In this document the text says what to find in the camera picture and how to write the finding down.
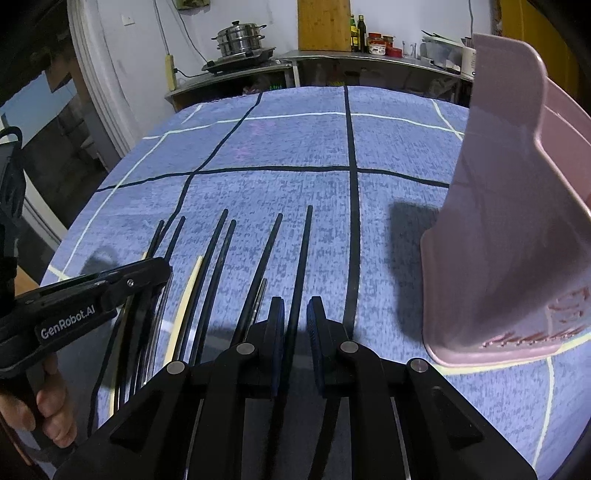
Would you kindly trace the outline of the person's left hand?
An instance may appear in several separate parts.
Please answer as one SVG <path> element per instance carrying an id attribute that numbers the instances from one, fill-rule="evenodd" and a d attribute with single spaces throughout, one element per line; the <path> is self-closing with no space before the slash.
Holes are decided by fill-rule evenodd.
<path id="1" fill-rule="evenodd" d="M 77 424 L 66 383 L 58 370 L 55 353 L 43 361 L 43 369 L 47 378 L 36 394 L 37 408 L 44 418 L 41 430 L 57 447 L 66 448 L 76 439 Z M 14 396 L 1 394 L 1 414 L 15 430 L 34 431 L 36 428 L 33 412 Z"/>

